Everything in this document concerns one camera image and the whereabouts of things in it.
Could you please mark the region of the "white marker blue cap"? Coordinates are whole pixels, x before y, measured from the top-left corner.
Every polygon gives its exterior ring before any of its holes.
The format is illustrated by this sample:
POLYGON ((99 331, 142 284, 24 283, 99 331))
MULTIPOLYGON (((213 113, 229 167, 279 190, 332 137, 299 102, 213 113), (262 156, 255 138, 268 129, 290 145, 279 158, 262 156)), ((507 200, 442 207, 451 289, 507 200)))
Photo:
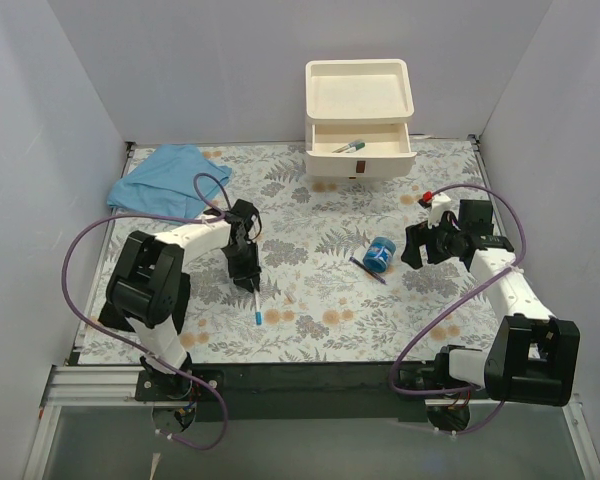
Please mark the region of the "white marker blue cap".
POLYGON ((260 292, 258 290, 254 290, 255 322, 257 326, 261 326, 263 324, 263 314, 261 307, 262 305, 260 292))

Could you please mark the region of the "purple pen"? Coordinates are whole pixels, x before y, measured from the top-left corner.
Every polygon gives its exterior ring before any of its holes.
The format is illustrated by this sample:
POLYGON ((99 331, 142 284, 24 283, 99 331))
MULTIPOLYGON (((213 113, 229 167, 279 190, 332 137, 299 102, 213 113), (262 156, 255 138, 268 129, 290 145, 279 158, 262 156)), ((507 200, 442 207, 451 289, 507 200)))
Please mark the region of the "purple pen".
POLYGON ((355 266, 357 266, 358 268, 360 268, 361 270, 363 270, 370 277, 372 277, 375 280, 377 280, 378 282, 382 283, 383 285, 387 284, 386 280, 379 273, 376 273, 376 272, 372 271, 369 267, 365 266, 361 261, 357 260, 355 257, 351 256, 349 258, 349 261, 352 264, 354 264, 355 266))

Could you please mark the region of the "green-capped white marker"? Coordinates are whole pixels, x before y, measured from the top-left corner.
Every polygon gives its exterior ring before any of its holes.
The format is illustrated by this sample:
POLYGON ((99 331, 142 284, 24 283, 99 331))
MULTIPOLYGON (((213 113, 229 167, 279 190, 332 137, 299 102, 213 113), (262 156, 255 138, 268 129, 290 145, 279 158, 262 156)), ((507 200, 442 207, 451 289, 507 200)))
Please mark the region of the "green-capped white marker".
POLYGON ((364 141, 354 141, 354 142, 350 142, 349 144, 339 148, 337 150, 337 153, 349 153, 349 152, 355 152, 357 150, 360 150, 362 148, 365 147, 365 142, 364 141))

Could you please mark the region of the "white drawer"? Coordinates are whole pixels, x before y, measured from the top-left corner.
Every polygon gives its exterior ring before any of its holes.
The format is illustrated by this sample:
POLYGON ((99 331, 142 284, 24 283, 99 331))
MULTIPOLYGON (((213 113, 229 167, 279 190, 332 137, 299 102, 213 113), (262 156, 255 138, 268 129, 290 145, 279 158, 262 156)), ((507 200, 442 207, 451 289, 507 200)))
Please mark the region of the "white drawer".
POLYGON ((314 177, 390 179, 403 177, 415 165, 407 124, 307 124, 306 172, 314 177), (332 153, 354 141, 365 147, 332 153))

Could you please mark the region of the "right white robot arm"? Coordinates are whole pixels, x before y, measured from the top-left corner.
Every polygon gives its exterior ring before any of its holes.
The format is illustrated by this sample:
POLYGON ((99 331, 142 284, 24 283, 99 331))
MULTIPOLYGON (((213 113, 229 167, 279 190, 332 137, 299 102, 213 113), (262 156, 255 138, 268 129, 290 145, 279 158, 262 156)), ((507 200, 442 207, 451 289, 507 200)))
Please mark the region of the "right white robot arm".
POLYGON ((444 194, 424 194, 427 220, 407 227, 401 256, 414 269, 458 259, 478 283, 501 323, 491 346, 441 349, 416 370, 399 372, 397 385, 424 395, 455 397, 467 386, 489 398, 517 403, 564 406, 571 397, 580 332, 558 319, 537 297, 515 266, 508 238, 494 232, 488 200, 463 200, 457 213, 444 194))

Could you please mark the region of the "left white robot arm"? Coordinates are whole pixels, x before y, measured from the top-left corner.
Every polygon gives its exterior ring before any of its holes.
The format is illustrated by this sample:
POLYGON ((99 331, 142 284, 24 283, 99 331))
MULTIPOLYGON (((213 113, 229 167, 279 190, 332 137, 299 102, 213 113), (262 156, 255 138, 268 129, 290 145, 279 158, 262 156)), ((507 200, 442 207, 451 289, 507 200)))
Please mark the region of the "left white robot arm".
POLYGON ((198 223, 155 235, 132 232, 119 255, 99 315, 101 325, 132 332, 149 353, 145 368, 160 373, 158 387, 173 400, 185 398, 193 386, 184 369, 190 356, 180 343, 191 295, 184 267, 209 252, 221 251, 235 286, 254 293, 260 289, 258 248, 251 238, 261 227, 258 209, 239 199, 219 221, 214 209, 198 223))

